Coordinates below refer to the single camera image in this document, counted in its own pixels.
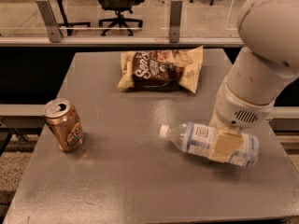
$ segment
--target gray table top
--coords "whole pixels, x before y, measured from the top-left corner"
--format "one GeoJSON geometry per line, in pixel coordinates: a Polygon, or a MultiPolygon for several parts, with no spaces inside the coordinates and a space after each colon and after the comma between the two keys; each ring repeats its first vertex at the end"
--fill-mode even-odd
{"type": "Polygon", "coordinates": [[[205,49],[195,95],[119,92],[119,52],[78,53],[59,96],[86,134],[63,153],[46,126],[10,206],[7,223],[165,223],[299,216],[299,174],[266,122],[252,168],[187,155],[157,136],[161,124],[208,123],[231,64],[205,49]]]}

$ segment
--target bottle cap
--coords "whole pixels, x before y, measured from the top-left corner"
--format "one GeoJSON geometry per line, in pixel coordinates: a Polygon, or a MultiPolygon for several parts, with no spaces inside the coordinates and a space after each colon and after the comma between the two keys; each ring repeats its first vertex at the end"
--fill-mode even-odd
{"type": "Polygon", "coordinates": [[[167,139],[167,133],[169,130],[169,125],[162,125],[160,129],[160,137],[167,139]]]}

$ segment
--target snack bag logo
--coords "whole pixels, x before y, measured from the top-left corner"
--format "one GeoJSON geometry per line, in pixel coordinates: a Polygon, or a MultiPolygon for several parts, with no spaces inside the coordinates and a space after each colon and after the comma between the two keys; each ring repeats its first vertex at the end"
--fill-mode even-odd
{"type": "Polygon", "coordinates": [[[200,127],[198,127],[198,128],[196,129],[196,134],[197,134],[198,136],[207,137],[208,129],[204,129],[204,128],[200,128],[200,127]]]}
{"type": "Polygon", "coordinates": [[[150,55],[147,52],[138,52],[136,55],[139,60],[139,68],[135,70],[135,74],[138,77],[143,77],[148,79],[151,77],[150,68],[149,68],[149,59],[150,55]]]}

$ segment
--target clear water bottle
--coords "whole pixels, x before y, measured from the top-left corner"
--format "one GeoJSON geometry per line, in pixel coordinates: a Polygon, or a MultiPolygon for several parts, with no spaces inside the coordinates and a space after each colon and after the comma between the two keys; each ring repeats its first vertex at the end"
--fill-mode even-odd
{"type": "MultiPolygon", "coordinates": [[[[209,158],[211,149],[219,129],[203,124],[186,122],[179,126],[162,125],[160,137],[171,141],[181,151],[209,158]]],[[[247,133],[242,133],[244,142],[227,162],[234,165],[250,167],[255,165],[259,156],[258,139],[247,133]]]]}

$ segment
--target brown soda can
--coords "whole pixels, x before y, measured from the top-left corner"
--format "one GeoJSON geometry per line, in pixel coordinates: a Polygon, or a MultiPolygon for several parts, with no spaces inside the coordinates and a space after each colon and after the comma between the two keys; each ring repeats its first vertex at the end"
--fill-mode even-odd
{"type": "Polygon", "coordinates": [[[69,101],[57,98],[46,103],[44,118],[55,134],[59,148],[70,152],[84,142],[84,132],[76,108],[69,101]]]}

